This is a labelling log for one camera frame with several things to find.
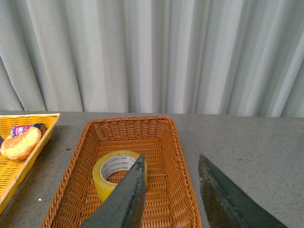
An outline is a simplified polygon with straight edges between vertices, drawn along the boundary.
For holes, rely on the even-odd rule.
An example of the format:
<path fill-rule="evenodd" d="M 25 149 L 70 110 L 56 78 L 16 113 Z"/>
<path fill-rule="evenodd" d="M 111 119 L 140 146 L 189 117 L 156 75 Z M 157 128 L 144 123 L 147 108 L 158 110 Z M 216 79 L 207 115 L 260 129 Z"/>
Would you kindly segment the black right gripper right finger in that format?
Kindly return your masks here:
<path fill-rule="evenodd" d="M 200 192 L 211 228 L 285 228 L 206 156 L 199 156 Z"/>

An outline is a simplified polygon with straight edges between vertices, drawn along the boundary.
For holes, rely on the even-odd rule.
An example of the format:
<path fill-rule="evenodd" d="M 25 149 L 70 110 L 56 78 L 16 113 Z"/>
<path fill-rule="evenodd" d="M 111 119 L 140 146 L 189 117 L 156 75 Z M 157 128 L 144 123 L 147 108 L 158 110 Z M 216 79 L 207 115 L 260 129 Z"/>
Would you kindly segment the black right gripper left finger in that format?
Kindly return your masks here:
<path fill-rule="evenodd" d="M 106 201 L 89 217 L 82 228 L 139 228 L 145 196 L 145 156 L 141 154 Z"/>

